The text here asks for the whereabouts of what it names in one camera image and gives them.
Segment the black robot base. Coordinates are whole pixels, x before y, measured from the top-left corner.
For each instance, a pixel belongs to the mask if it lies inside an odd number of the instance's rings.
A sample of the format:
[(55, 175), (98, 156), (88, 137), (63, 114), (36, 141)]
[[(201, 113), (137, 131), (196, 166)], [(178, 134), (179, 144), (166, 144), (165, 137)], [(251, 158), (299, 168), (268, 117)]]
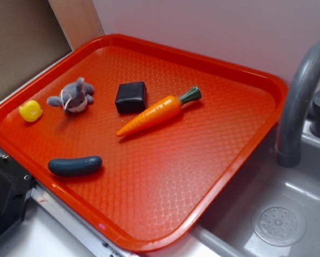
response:
[(0, 240), (23, 221), (33, 176), (15, 159), (0, 157)]

